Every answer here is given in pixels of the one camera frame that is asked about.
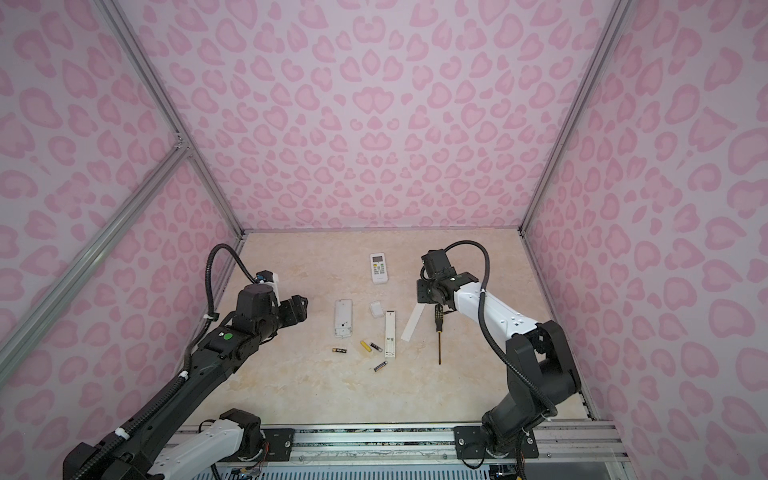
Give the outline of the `black handled screwdriver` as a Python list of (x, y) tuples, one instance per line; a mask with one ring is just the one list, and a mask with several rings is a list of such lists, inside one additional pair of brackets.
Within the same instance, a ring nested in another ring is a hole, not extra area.
[(443, 306), (437, 304), (434, 308), (434, 322), (437, 335), (438, 345), (438, 364), (442, 364), (442, 333), (444, 329), (444, 309)]

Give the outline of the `white remote angled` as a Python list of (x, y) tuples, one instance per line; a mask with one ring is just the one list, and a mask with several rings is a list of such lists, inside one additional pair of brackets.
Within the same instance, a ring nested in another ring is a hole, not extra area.
[(350, 299), (335, 302), (334, 334), (336, 338), (348, 338), (352, 335), (353, 303)]

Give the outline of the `slim white remote control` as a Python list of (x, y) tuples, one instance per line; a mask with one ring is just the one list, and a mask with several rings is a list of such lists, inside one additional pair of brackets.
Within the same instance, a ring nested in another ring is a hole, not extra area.
[(385, 312), (385, 357), (396, 357), (396, 312)]

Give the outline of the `white remote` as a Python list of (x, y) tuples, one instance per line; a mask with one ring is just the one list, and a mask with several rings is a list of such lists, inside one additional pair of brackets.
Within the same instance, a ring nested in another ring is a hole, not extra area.
[(385, 284), (389, 280), (386, 257), (383, 253), (370, 255), (370, 269), (372, 282), (375, 285)]

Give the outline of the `small white battery cover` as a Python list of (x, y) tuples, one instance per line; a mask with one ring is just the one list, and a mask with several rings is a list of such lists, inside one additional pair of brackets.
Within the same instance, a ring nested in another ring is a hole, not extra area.
[(373, 318), (382, 318), (385, 316), (385, 310), (379, 301), (371, 302), (369, 309)]

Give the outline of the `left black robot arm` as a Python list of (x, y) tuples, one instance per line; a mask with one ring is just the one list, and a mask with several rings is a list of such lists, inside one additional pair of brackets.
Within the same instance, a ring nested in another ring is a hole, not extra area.
[(283, 328), (304, 322), (309, 300), (280, 301), (268, 283), (238, 294), (236, 308), (200, 340), (183, 368), (145, 406), (96, 445), (81, 443), (63, 463), (65, 479), (145, 479), (167, 442), (198, 406)]

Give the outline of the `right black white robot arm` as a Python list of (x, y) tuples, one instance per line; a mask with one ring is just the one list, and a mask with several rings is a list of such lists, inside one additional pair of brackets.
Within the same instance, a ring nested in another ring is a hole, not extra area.
[[(480, 278), (459, 273), (448, 252), (473, 246), (483, 255)], [(563, 328), (553, 320), (523, 315), (488, 289), (490, 255), (481, 244), (462, 240), (422, 256), (417, 301), (437, 305), (475, 321), (506, 368), (507, 394), (481, 419), (480, 445), (493, 456), (529, 445), (533, 429), (558, 415), (558, 406), (582, 390), (581, 378)]]

